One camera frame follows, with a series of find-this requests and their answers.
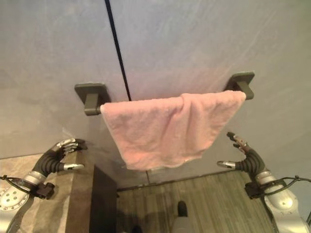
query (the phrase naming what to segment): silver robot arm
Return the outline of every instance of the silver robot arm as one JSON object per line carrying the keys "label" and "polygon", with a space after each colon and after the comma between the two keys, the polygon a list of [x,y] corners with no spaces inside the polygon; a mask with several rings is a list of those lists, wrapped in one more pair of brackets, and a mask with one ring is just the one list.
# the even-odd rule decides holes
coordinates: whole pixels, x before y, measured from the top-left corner
{"label": "silver robot arm", "polygon": [[241,162],[219,161],[217,164],[222,167],[245,171],[250,175],[253,181],[245,185],[245,190],[251,199],[263,198],[279,233],[311,233],[308,224],[298,212],[297,197],[287,189],[295,181],[310,180],[296,176],[292,178],[293,182],[286,185],[284,179],[291,178],[276,179],[266,168],[261,157],[248,146],[246,141],[234,133],[228,133],[227,136],[235,142],[233,146],[246,155],[246,159]]}
{"label": "silver robot arm", "polygon": [[44,184],[50,173],[84,168],[82,164],[64,164],[60,161],[68,153],[85,149],[84,140],[63,140],[45,152],[23,179],[1,177],[11,186],[0,193],[0,233],[14,233],[19,229],[22,217],[31,207],[34,197],[49,199],[53,195],[54,185]]}

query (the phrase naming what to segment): towel bar bracket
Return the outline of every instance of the towel bar bracket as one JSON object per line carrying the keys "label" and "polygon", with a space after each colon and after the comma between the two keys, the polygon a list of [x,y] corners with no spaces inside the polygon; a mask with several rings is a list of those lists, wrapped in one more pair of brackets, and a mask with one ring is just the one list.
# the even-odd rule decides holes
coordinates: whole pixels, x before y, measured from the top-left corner
{"label": "towel bar bracket", "polygon": [[236,73],[229,79],[225,90],[242,91],[246,94],[246,100],[251,100],[254,98],[254,92],[249,87],[249,84],[254,76],[254,72]]}
{"label": "towel bar bracket", "polygon": [[74,90],[84,104],[84,113],[87,116],[100,114],[101,105],[111,102],[107,87],[102,83],[77,84]]}

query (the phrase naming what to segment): black vertical line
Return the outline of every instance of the black vertical line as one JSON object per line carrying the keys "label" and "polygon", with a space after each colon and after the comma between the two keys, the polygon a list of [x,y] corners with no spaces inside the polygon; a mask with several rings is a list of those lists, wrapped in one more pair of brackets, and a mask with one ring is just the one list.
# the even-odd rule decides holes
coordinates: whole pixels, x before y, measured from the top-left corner
{"label": "black vertical line", "polygon": [[120,51],[120,47],[119,47],[116,27],[115,27],[115,23],[114,23],[113,16],[112,16],[110,1],[109,0],[105,0],[105,3],[106,3],[107,12],[108,12],[111,32],[112,32],[112,35],[113,35],[113,40],[115,41],[115,46],[116,46],[116,50],[117,50],[117,54],[118,54],[119,64],[120,64],[120,68],[121,68],[121,72],[122,72],[122,76],[123,76],[123,81],[124,81],[124,84],[125,84],[125,89],[126,89],[127,97],[128,97],[129,101],[132,101],[132,98],[131,98],[131,95],[130,95],[130,90],[129,90],[128,84],[127,84],[126,75],[125,75],[125,70],[124,70],[123,60],[122,60],[121,51]]}
{"label": "black vertical line", "polygon": [[148,184],[150,184],[148,171],[146,171],[146,175],[147,175]]}
{"label": "black vertical line", "polygon": [[311,211],[310,211],[310,214],[309,214],[309,216],[307,218],[307,223],[311,227]]}

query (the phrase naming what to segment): gray pant leg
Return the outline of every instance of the gray pant leg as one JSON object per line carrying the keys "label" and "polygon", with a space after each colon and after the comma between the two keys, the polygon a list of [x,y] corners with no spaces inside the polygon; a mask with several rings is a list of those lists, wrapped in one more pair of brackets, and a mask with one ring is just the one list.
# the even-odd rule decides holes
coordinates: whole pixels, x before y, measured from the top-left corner
{"label": "gray pant leg", "polygon": [[194,233],[192,224],[188,217],[178,217],[175,219],[172,233]]}

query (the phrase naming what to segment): pink towel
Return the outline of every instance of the pink towel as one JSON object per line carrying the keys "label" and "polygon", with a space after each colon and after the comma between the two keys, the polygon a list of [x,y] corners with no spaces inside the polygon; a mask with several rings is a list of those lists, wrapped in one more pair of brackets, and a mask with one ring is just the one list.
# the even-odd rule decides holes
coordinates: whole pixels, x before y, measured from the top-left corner
{"label": "pink towel", "polygon": [[202,157],[246,98],[241,91],[106,103],[101,113],[128,169]]}

